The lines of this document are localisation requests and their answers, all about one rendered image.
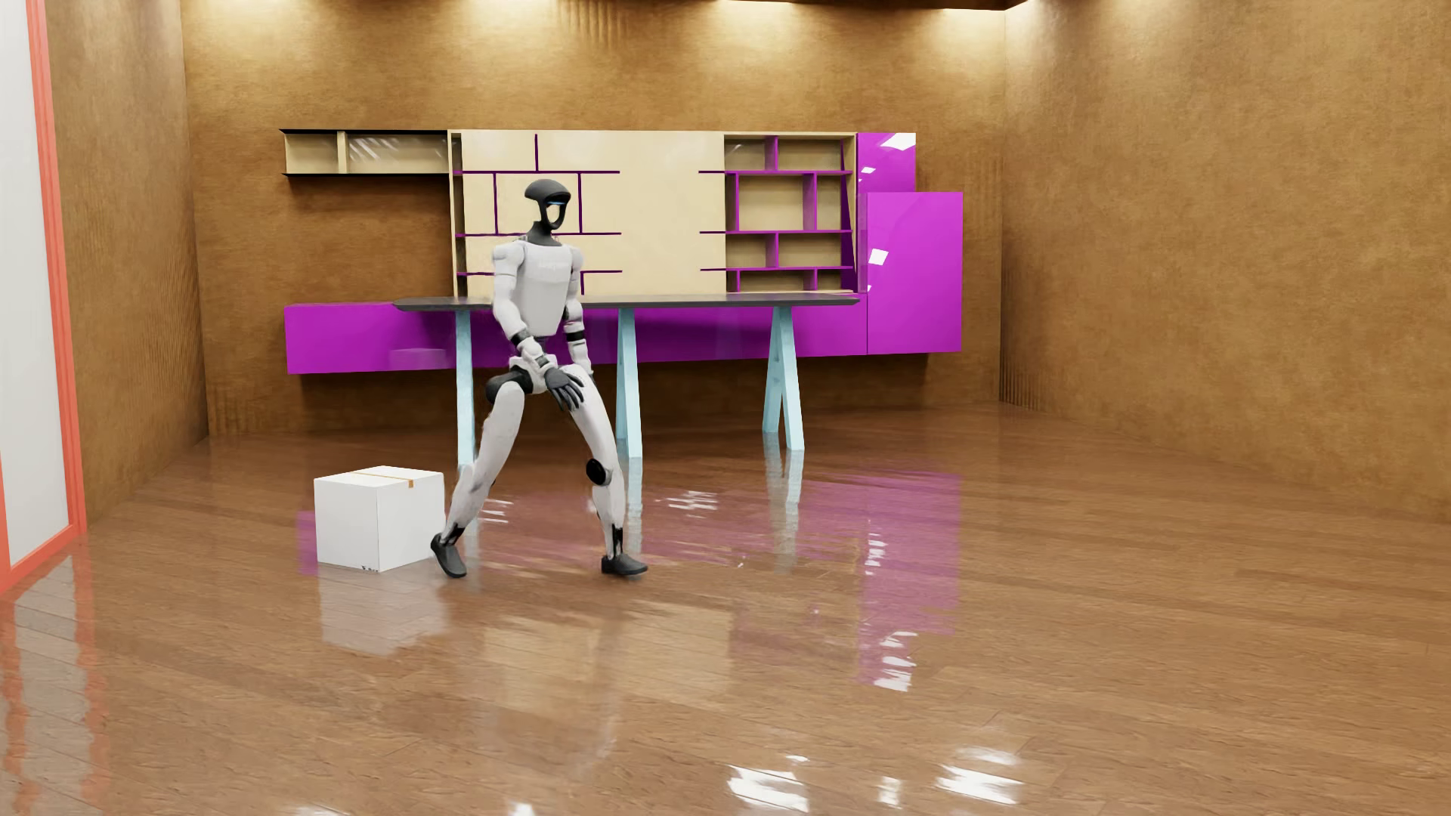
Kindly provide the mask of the beige open wall shelf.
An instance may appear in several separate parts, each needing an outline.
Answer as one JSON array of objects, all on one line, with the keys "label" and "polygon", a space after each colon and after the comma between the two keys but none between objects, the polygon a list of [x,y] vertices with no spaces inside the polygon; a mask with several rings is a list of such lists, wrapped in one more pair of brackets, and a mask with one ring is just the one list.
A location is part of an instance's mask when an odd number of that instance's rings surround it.
[{"label": "beige open wall shelf", "polygon": [[281,129],[284,176],[448,176],[445,131]]}]

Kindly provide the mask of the orange framed white door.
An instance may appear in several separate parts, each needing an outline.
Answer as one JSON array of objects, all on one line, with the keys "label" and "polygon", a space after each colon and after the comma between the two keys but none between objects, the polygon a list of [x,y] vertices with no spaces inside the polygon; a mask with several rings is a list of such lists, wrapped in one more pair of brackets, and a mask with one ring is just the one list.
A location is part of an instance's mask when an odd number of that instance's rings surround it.
[{"label": "orange framed white door", "polygon": [[45,0],[0,0],[0,592],[86,531]]}]

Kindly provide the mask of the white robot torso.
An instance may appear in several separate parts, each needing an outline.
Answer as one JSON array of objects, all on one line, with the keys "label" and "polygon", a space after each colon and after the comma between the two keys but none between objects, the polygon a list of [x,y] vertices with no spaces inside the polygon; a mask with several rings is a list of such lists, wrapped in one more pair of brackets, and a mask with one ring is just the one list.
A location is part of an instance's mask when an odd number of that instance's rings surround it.
[{"label": "white robot torso", "polygon": [[514,242],[521,250],[512,302],[534,337],[553,337],[566,321],[569,292],[577,290],[576,272],[583,256],[572,244]]}]

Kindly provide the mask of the white left robot leg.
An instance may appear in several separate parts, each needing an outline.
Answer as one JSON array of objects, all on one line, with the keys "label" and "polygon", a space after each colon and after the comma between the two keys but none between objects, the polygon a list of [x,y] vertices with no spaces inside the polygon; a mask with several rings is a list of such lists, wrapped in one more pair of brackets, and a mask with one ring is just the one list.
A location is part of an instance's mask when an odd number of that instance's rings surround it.
[{"label": "white left robot leg", "polygon": [[605,539],[601,569],[614,576],[637,576],[647,571],[647,565],[628,553],[624,546],[625,476],[618,460],[608,411],[598,388],[582,367],[567,364],[564,372],[572,375],[583,392],[580,407],[572,409],[572,418],[591,452],[586,476],[592,482],[592,502]]}]

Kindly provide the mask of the dark table light blue legs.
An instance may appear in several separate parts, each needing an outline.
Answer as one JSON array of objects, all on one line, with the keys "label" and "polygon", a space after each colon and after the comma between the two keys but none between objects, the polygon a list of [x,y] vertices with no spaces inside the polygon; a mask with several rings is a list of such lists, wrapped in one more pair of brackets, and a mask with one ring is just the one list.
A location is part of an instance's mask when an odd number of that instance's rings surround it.
[{"label": "dark table light blue legs", "polygon": [[[614,430],[617,438],[624,444],[625,457],[628,460],[643,457],[637,309],[770,306],[772,322],[763,433],[776,434],[784,427],[788,450],[802,452],[805,441],[792,309],[795,306],[852,306],[859,299],[852,292],[744,292],[583,298],[582,303],[585,308],[615,309],[618,312],[617,366],[620,372],[615,386]],[[466,465],[464,454],[473,453],[469,447],[473,440],[473,431],[467,428],[467,424],[473,418],[473,338],[469,314],[473,311],[488,311],[490,305],[492,301],[489,298],[467,296],[405,298],[393,302],[395,308],[405,312],[450,312],[454,315],[456,392],[460,421],[459,463],[461,466]]]}]

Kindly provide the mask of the white right robot leg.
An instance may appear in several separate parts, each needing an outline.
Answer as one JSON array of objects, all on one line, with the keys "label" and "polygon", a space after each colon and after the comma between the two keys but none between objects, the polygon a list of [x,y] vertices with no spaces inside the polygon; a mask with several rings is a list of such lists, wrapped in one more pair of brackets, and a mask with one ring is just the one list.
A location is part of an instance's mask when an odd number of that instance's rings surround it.
[{"label": "white right robot leg", "polygon": [[477,518],[480,505],[488,499],[493,482],[498,481],[498,473],[514,449],[524,399],[540,389],[546,391],[544,380],[546,375],[541,370],[515,364],[485,385],[490,411],[480,424],[477,456],[472,465],[460,470],[445,526],[431,540],[431,549],[441,569],[450,578],[457,579],[467,574],[457,542],[464,529]]}]

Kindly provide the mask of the light gray box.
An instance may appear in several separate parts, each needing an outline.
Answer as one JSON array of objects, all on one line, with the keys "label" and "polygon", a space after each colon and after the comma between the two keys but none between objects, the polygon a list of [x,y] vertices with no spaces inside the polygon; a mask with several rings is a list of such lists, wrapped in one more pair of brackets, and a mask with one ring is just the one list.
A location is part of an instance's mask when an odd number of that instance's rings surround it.
[{"label": "light gray box", "polygon": [[316,562],[386,572],[432,559],[444,473],[376,466],[313,479]]}]

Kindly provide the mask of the white robot leg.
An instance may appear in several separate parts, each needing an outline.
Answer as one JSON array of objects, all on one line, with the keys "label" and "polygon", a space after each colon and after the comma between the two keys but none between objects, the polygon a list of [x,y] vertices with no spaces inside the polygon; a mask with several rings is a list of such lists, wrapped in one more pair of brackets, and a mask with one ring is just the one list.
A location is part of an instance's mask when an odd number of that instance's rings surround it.
[{"label": "white robot leg", "polygon": [[580,407],[572,409],[572,418],[591,452],[586,476],[592,482],[592,502],[605,539],[601,569],[614,576],[637,576],[647,571],[647,565],[628,553],[624,546],[625,476],[618,460],[608,411],[598,388],[582,367],[567,364],[564,372],[572,375],[583,392]]},{"label": "white robot leg", "polygon": [[544,380],[546,375],[541,370],[515,364],[485,385],[490,411],[480,424],[477,456],[472,465],[460,470],[445,526],[431,540],[431,549],[441,569],[450,578],[457,579],[467,574],[457,542],[464,529],[477,518],[480,505],[488,499],[493,482],[498,481],[498,473],[514,449],[524,399],[540,389],[546,391]]}]

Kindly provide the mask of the magenta and beige wall cabinet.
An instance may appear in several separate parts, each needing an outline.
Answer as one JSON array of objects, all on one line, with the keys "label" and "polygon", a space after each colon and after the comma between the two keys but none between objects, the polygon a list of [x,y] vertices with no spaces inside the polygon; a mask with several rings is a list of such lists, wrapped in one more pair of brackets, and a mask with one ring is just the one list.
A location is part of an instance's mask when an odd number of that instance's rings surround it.
[{"label": "magenta and beige wall cabinet", "polygon": [[[490,251],[538,215],[535,179],[572,192],[559,240],[583,298],[852,292],[795,319],[801,356],[962,348],[963,196],[918,192],[913,132],[447,131],[450,280],[493,289]],[[395,176],[289,176],[308,179]],[[665,308],[644,360],[765,353],[765,308]]]}]

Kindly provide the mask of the black robot head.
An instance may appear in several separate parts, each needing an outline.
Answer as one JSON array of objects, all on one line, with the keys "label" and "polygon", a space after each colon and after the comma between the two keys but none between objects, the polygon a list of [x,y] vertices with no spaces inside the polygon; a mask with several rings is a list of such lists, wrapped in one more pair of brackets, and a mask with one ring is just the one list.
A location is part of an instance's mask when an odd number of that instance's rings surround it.
[{"label": "black robot head", "polygon": [[525,234],[524,241],[531,245],[559,247],[560,241],[554,238],[554,231],[566,221],[572,192],[553,179],[535,179],[527,186],[524,195],[538,206],[538,218]]}]

